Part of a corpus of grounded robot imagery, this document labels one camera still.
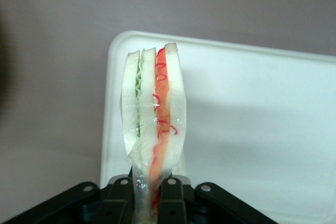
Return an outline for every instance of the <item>white tray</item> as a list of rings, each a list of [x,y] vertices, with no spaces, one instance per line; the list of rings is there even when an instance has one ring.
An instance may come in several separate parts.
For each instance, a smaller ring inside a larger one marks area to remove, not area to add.
[[[128,31],[109,50],[101,187],[126,174],[127,53],[176,42],[192,185],[214,182],[279,223],[336,223],[336,57]]]

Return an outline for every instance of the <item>plastic wrap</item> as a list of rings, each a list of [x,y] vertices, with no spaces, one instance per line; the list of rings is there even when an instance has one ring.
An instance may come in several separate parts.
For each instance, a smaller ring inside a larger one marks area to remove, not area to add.
[[[184,173],[186,101],[176,44],[127,56],[121,112],[132,162],[134,223],[155,223],[159,186],[174,171]]]

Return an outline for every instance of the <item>screw head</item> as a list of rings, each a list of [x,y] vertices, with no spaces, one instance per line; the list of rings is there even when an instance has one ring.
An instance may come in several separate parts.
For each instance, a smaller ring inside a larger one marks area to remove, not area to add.
[[[92,186],[86,186],[83,188],[83,191],[91,191],[93,189]]]
[[[174,180],[173,178],[168,179],[167,182],[168,182],[169,185],[175,185],[176,184],[176,180]]]
[[[121,185],[127,185],[128,184],[128,180],[127,179],[123,179],[122,181],[120,181]]]
[[[201,190],[202,191],[211,191],[211,187],[209,187],[208,185],[203,185],[203,186],[201,186]]]

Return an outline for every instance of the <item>sandwich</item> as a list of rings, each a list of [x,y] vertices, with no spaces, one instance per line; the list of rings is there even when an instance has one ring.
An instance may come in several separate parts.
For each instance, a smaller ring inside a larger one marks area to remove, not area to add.
[[[175,43],[129,53],[121,113],[126,152],[132,162],[137,223],[155,222],[159,186],[181,163],[186,99]]]

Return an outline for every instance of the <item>tomato slice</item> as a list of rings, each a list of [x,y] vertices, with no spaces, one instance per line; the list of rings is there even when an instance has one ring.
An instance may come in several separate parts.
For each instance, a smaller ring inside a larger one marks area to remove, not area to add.
[[[151,181],[157,181],[160,178],[171,128],[170,106],[167,99],[169,79],[167,74],[165,48],[160,49],[157,53],[155,76],[155,97],[159,98],[158,100],[160,103],[155,108],[158,144],[153,148],[154,159],[150,167]]]

